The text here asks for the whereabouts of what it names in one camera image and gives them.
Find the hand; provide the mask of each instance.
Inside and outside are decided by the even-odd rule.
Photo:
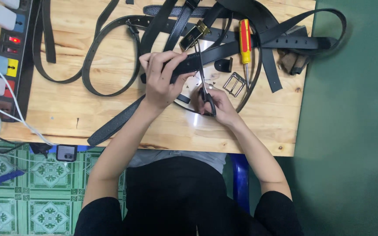
[[[207,88],[207,91],[209,94],[211,94],[214,100],[215,110],[217,111],[217,116],[215,118],[218,122],[226,126],[234,126],[239,122],[243,122],[243,119],[236,112],[230,100],[228,99],[227,94],[223,90]],[[198,102],[199,113],[203,115],[205,111],[209,113],[212,112],[211,104],[209,102],[204,103],[201,96],[198,96]]]
[[[139,57],[141,66],[146,73],[146,95],[144,100],[156,110],[162,112],[170,105],[182,92],[187,78],[195,75],[195,72],[182,74],[177,78],[176,83],[170,84],[173,70],[186,57],[187,54],[185,52],[179,54],[173,51],[152,52]]]

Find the belt buckle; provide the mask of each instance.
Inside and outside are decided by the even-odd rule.
[[[228,90],[227,85],[228,85],[228,83],[231,81],[232,78],[236,78],[237,81],[236,81],[235,84],[233,85],[233,88],[231,88],[231,90]],[[233,90],[234,90],[236,84],[237,84],[239,81],[241,82],[241,87],[239,88],[239,90],[237,91],[237,93],[234,94],[234,93],[233,93]],[[231,95],[233,95],[234,97],[236,97],[236,96],[240,93],[240,91],[244,88],[244,85],[245,85],[245,84],[246,84],[246,80],[245,80],[243,77],[241,77],[237,72],[234,72],[234,73],[230,76],[230,78],[228,78],[227,82],[224,84],[223,89],[227,90]]]
[[[198,40],[201,36],[209,34],[209,28],[199,20],[198,23],[184,36],[179,45],[185,51],[193,46],[193,42]]]

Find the wood grain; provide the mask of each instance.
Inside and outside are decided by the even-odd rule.
[[[52,0],[51,19],[56,43],[57,63],[43,61],[47,73],[54,79],[64,80],[74,75],[82,66],[84,57],[92,43],[96,20],[109,0]],[[161,0],[138,0],[134,5],[119,2],[107,22],[116,18],[143,14],[142,8],[150,4],[162,4]],[[212,6],[214,1],[203,0],[201,6]],[[280,22],[295,15],[312,10],[313,0],[262,0]],[[213,27],[223,27],[225,21],[218,19]],[[313,17],[301,22],[312,29]],[[162,51],[168,35],[161,33],[152,51]],[[210,42],[203,42],[207,47]],[[42,44],[42,58],[45,58]],[[275,59],[279,55],[274,51]],[[254,60],[258,60],[254,51]],[[122,88],[133,73],[135,46],[126,27],[111,31],[101,43],[91,67],[93,86],[101,93],[112,93]],[[244,77],[240,56],[234,55],[233,71]],[[213,64],[205,66],[205,76],[217,88],[222,88],[229,73],[217,72]],[[255,71],[254,63],[249,71]],[[259,81],[248,103],[240,115],[256,136],[276,156],[293,156],[296,142],[298,118],[304,86],[305,73],[289,76],[278,71],[284,89],[271,93],[262,68]],[[190,78],[184,87],[189,95],[198,83]],[[88,145],[87,138],[99,127],[128,107],[144,93],[144,85],[135,82],[125,93],[116,97],[98,97],[84,87],[81,80],[70,84],[57,84],[44,79],[36,70],[30,94],[26,121],[46,135],[51,142],[60,144]],[[229,95],[237,106],[245,94],[245,89],[237,98]],[[20,123],[4,123],[1,137],[15,141],[41,142],[29,129]],[[239,144],[233,134],[213,118],[203,117],[185,111],[176,105],[168,107],[150,126],[140,148],[176,149],[240,153]]]

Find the red switch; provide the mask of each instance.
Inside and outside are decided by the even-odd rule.
[[[19,44],[21,43],[21,40],[19,38],[16,38],[16,37],[8,37],[8,40],[10,40],[11,42],[15,43],[15,44]]]
[[[12,81],[12,80],[8,80],[8,84],[10,85],[11,89],[13,90],[14,92],[14,86],[15,86],[15,82]],[[11,94],[10,90],[8,89],[7,85],[5,85],[5,93],[4,93],[4,97],[9,97],[9,98],[12,98],[13,95]]]

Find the blue outlet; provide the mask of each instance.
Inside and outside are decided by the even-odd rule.
[[[23,33],[25,22],[26,22],[26,17],[24,15],[17,14],[16,25],[14,26],[13,31]]]

